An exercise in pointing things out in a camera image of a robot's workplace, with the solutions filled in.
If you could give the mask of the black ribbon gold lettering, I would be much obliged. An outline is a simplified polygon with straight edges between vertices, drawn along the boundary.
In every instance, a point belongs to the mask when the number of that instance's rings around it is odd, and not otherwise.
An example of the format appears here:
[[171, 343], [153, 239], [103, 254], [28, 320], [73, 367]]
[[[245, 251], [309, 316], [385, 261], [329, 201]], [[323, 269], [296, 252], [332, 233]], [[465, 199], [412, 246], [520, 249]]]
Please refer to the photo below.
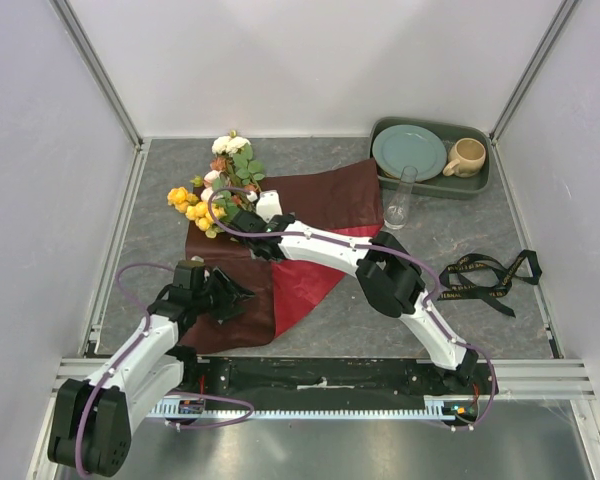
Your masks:
[[[491, 285], [479, 285], [468, 278], [469, 274], [481, 271], [490, 271], [496, 281]], [[509, 294], [514, 280], [537, 286], [541, 276], [537, 252], [533, 250], [522, 250], [508, 266], [491, 256], [470, 253], [442, 270], [439, 281], [445, 290], [438, 299], [480, 300], [500, 314], [515, 318], [515, 311], [503, 304], [501, 298]]]

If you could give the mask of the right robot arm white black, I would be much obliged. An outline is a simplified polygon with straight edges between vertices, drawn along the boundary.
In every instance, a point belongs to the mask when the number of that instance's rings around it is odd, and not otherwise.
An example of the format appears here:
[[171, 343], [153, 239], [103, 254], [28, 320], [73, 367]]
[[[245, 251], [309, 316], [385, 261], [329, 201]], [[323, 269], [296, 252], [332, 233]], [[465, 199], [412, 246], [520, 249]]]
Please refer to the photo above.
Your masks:
[[369, 305], [400, 320], [425, 347], [445, 391], [461, 393], [473, 383], [478, 353], [434, 305], [440, 284], [430, 292], [422, 278], [432, 270], [410, 256], [392, 234], [342, 235], [313, 228], [292, 214], [266, 221], [245, 210], [234, 216], [226, 230], [257, 258], [309, 262], [356, 278]]

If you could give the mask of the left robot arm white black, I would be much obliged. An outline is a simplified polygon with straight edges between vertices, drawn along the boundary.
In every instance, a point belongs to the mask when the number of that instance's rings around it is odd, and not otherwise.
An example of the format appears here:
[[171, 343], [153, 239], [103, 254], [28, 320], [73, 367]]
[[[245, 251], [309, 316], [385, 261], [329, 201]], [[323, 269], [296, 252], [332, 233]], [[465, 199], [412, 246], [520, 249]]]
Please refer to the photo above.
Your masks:
[[188, 393], [199, 382], [194, 349], [180, 341], [201, 315], [226, 321], [253, 298], [218, 267], [183, 260], [173, 279], [148, 306], [125, 343], [83, 380], [59, 388], [47, 457], [82, 477], [114, 476], [129, 453], [132, 436], [147, 414], [171, 391]]

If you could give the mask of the clear glass vase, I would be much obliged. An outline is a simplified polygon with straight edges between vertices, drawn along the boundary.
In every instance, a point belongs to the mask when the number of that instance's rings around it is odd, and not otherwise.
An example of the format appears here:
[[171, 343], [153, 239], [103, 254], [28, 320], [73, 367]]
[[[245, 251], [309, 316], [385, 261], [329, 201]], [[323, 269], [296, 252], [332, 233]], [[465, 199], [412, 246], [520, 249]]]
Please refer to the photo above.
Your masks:
[[413, 166], [405, 166], [401, 172], [396, 188], [384, 212], [385, 227], [399, 230], [406, 226], [411, 204], [413, 186], [418, 170]]

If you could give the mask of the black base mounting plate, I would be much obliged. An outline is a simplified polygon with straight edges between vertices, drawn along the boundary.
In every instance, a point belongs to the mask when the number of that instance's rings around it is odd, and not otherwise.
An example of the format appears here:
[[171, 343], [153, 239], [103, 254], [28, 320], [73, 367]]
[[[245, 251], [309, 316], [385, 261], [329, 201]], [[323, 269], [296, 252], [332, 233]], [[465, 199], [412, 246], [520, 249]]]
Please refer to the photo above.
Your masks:
[[180, 390], [228, 396], [262, 411], [416, 410], [425, 398], [491, 393], [484, 363], [462, 379], [415, 359], [200, 357]]

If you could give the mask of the teal ceramic plate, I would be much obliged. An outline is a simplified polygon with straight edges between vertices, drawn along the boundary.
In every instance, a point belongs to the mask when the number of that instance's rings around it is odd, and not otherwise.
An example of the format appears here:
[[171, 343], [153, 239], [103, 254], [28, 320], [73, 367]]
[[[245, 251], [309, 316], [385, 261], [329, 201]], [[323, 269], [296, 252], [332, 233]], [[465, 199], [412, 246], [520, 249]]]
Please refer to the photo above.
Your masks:
[[396, 178], [405, 166], [415, 167], [418, 182], [441, 174], [447, 163], [442, 140], [415, 125], [395, 125], [382, 130], [372, 141], [371, 154], [382, 171]]

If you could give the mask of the beige ceramic mug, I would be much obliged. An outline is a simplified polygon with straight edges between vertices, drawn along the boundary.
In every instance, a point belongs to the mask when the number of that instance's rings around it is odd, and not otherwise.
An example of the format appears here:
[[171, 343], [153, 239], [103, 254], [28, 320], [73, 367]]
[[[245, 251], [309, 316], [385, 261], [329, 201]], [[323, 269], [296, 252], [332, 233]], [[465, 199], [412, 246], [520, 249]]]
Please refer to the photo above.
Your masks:
[[472, 177], [482, 169], [486, 156], [486, 148], [481, 142], [473, 138], [462, 138], [451, 147], [442, 173], [447, 177]]

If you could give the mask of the dark green tray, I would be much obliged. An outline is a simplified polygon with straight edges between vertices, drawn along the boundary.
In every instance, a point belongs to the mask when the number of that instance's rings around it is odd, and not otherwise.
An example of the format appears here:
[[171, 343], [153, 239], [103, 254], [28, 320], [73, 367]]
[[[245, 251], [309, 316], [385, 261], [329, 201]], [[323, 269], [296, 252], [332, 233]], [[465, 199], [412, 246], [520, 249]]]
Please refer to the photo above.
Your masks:
[[[444, 175], [448, 154], [457, 141], [465, 138], [476, 140], [485, 148], [483, 166], [467, 178]], [[378, 180], [384, 189], [396, 189], [407, 166], [416, 169], [413, 192], [419, 195], [469, 200], [486, 191], [490, 183], [490, 141], [472, 127], [385, 117], [376, 121], [371, 129], [369, 152], [376, 161]]]

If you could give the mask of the left aluminium corner post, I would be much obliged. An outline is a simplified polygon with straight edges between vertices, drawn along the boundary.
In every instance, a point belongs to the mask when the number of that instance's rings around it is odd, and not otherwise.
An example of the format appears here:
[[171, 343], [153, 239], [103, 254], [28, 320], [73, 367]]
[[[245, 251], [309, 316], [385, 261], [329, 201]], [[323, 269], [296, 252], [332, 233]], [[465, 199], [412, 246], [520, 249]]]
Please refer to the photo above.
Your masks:
[[120, 95], [108, 75], [104, 64], [100, 60], [85, 28], [78, 18], [77, 13], [67, 0], [50, 0], [49, 3], [55, 10], [60, 21], [64, 25], [74, 46], [84, 61], [92, 78], [101, 90], [105, 100], [114, 112], [124, 133], [135, 146], [140, 149], [143, 145], [143, 137], [135, 126], [131, 116], [124, 106]]

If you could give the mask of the aluminium corner post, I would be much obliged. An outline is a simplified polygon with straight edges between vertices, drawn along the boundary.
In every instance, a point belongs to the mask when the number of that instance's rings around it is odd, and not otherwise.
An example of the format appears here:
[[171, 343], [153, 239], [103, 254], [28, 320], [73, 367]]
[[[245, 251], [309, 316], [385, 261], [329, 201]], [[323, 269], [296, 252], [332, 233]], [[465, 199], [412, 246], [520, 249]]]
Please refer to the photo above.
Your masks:
[[64, 25], [74, 46], [84, 61], [92, 78], [101, 90], [105, 100], [114, 112], [124, 133], [135, 146], [140, 149], [143, 145], [143, 137], [135, 126], [131, 116], [124, 106], [120, 95], [108, 75], [104, 64], [100, 60], [85, 28], [78, 18], [77, 13], [67, 0], [50, 0], [49, 3], [55, 10], [60, 21]]
[[579, 0], [562, 0], [559, 3], [556, 12], [489, 134], [493, 145], [498, 143], [508, 128], [580, 4]]

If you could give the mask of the right aluminium corner post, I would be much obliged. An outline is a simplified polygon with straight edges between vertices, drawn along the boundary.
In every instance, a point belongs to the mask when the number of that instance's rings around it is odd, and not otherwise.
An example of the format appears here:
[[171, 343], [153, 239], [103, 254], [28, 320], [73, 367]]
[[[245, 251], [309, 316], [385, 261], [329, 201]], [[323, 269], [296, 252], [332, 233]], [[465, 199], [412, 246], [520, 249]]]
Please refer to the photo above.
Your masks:
[[556, 12], [489, 134], [493, 145], [498, 143], [508, 128], [580, 4], [579, 0], [562, 0], [559, 3]]

